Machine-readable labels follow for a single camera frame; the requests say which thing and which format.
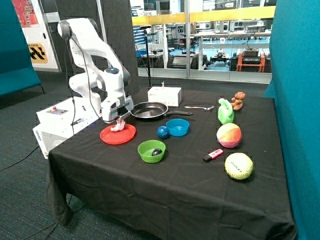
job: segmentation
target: white box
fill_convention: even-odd
[[[75,106],[68,98],[36,113],[40,124],[33,128],[33,133],[45,159],[50,150],[98,119],[92,107],[85,107],[82,97],[75,96],[74,103]],[[81,121],[72,127],[71,123],[76,120]]]
[[[182,99],[181,92],[181,87],[153,86],[148,91],[148,101],[163,103],[171,107],[178,107]]]

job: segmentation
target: pan handle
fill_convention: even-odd
[[[171,115],[183,115],[183,116],[191,116],[193,115],[192,112],[186,112],[186,111],[168,111],[165,116],[171,116]]]

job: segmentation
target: blue ball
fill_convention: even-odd
[[[167,139],[170,136],[169,128],[166,126],[160,126],[158,127],[156,134],[158,134],[158,137],[161,139]]]

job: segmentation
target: yellow beam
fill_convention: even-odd
[[[140,25],[159,25],[159,24],[175,24],[175,23],[185,23],[186,22],[185,13],[176,14],[163,14],[156,16],[134,16],[132,18],[133,26]]]
[[[219,11],[191,12],[190,22],[269,19],[274,17],[275,10],[275,6],[264,6]]]
[[[229,10],[191,12],[190,22],[269,19],[275,15],[275,6],[246,7]],[[132,18],[133,26],[176,24],[186,22],[185,13],[164,14],[156,16],[135,16]]]

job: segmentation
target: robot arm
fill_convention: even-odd
[[[126,97],[124,91],[130,74],[111,47],[99,38],[94,25],[95,22],[87,18],[62,20],[58,24],[61,37],[69,40],[74,63],[85,71],[70,78],[70,87],[87,99],[87,107],[92,105],[98,114],[102,109],[104,121],[117,120],[117,125],[124,126],[123,119],[133,109],[131,97]],[[107,59],[112,67],[101,71],[95,66],[92,55]],[[94,87],[107,92],[108,97],[102,103],[99,94],[92,92]]]

